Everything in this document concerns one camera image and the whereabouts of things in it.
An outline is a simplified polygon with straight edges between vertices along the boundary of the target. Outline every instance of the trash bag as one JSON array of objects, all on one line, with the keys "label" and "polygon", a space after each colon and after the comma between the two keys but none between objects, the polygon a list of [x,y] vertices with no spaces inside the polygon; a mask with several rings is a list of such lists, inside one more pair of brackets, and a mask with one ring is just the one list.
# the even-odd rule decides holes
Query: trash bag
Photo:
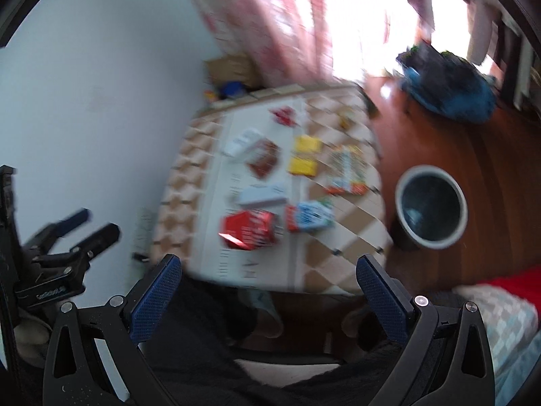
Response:
[{"label": "trash bag", "polygon": [[430,111],[457,121],[483,123],[496,106],[491,86],[477,69],[463,58],[438,53],[421,43],[401,53],[397,61],[404,68],[403,89]]}]

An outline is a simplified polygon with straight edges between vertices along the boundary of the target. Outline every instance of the red wrapper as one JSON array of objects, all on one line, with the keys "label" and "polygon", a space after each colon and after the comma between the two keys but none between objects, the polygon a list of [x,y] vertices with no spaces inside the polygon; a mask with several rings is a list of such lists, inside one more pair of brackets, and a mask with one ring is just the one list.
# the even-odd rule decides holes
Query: red wrapper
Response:
[{"label": "red wrapper", "polygon": [[278,216],[266,210],[245,210],[225,217],[218,233],[227,247],[254,250],[278,242]]}]

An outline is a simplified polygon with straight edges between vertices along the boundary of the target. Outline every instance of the blue gripper pad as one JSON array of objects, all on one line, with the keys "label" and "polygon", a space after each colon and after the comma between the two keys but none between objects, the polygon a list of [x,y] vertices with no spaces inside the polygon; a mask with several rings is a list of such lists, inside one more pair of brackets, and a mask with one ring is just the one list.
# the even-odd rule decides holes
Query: blue gripper pad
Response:
[{"label": "blue gripper pad", "polygon": [[406,311],[364,256],[357,260],[356,277],[389,340],[405,344],[408,339]]},{"label": "blue gripper pad", "polygon": [[179,285],[182,276],[180,259],[167,255],[162,261],[166,260],[167,264],[157,266],[162,270],[131,311],[129,334],[136,345],[150,339]]}]

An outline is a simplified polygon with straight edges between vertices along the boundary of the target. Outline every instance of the table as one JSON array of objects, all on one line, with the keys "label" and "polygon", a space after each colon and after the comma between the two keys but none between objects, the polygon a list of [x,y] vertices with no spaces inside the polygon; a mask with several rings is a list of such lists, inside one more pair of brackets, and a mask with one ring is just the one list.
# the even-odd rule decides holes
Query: table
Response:
[{"label": "table", "polygon": [[[264,290],[356,294],[359,256],[373,254],[385,265],[391,238],[382,223],[385,216],[380,194],[378,158],[373,135],[366,124],[364,101],[356,86],[344,84],[319,89],[265,91],[261,98],[240,99],[227,109],[207,110],[190,123],[180,152],[171,169],[159,211],[151,249],[151,261],[172,253],[183,261],[191,275],[216,283]],[[338,129],[336,109],[354,110],[355,124],[347,133]],[[298,127],[285,127],[273,120],[269,109],[289,106],[296,111]],[[225,143],[244,129],[255,127],[276,143],[280,161],[265,183],[282,182],[289,202],[321,198],[328,156],[333,145],[355,144],[369,164],[363,196],[333,196],[336,224],[314,234],[289,233],[279,244],[247,252],[229,249],[218,236],[221,218],[240,210],[232,196],[261,183],[242,162],[221,154]],[[287,164],[294,137],[309,134],[320,138],[324,150],[318,157],[314,179],[292,176]],[[283,207],[268,208],[283,219]]]}]

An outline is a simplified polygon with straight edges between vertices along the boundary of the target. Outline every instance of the wooden floor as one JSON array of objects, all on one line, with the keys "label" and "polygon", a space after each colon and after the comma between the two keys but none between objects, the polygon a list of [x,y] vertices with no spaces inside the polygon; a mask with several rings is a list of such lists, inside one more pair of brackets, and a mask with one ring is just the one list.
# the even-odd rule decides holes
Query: wooden floor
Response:
[{"label": "wooden floor", "polygon": [[464,236],[450,248],[393,249],[387,263],[392,276],[419,293],[541,263],[541,129],[502,109],[488,123],[473,125],[426,112],[415,101],[406,108],[404,93],[384,78],[369,80],[366,91],[379,109],[373,124],[383,154],[379,170],[387,225],[394,219],[400,176],[419,164],[451,174],[469,211]]}]

